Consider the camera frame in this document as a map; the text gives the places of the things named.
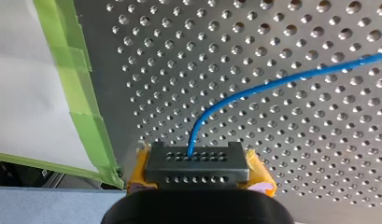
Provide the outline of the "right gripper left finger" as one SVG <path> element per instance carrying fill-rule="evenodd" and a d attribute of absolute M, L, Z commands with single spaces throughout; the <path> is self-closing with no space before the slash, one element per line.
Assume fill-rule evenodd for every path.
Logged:
<path fill-rule="evenodd" d="M 150 145 L 143 142 L 142 147 L 136 151 L 135 167 L 126 182 L 126 191 L 128 194 L 158 188 L 155 183 L 148 183 L 145 178 L 145 168 L 149 158 L 149 153 Z"/>

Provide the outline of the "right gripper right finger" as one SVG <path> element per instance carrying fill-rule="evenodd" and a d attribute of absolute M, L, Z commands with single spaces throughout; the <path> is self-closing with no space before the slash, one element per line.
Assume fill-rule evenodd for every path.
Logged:
<path fill-rule="evenodd" d="M 268 172 L 264 163 L 259 159 L 255 149 L 249 149 L 246 152 L 246 161 L 249 169 L 248 182 L 241 183 L 238 187 L 274 197 L 277 190 L 276 182 Z"/>

